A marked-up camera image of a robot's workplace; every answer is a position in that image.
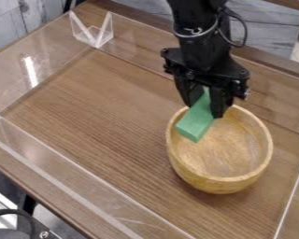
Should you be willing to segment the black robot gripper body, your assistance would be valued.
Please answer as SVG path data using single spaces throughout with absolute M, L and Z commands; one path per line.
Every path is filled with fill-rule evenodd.
M 234 60 L 228 17 L 207 17 L 188 21 L 175 19 L 172 25 L 176 48 L 164 48 L 164 71 L 175 77 L 196 81 L 203 88 L 230 87 L 234 98 L 245 99 L 249 91 L 249 70 Z

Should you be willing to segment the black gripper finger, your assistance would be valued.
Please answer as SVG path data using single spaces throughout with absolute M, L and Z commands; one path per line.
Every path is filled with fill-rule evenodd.
M 204 94 L 203 86 L 186 77 L 175 77 L 175 83 L 183 103 L 187 106 L 192 106 Z
M 211 111 L 215 119 L 220 119 L 224 115 L 226 110 L 234 104 L 234 93 L 230 87 L 210 88 L 210 97 L 211 97 Z

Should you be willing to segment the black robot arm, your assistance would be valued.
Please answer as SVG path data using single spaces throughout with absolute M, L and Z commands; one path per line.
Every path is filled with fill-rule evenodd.
M 187 106 L 210 95 L 212 117 L 223 117 L 237 98 L 246 98 L 250 71 L 233 55 L 242 42 L 231 39 L 231 19 L 241 16 L 227 7 L 228 0 L 167 0 L 174 16 L 175 48 L 160 51 L 164 71 L 174 76 Z

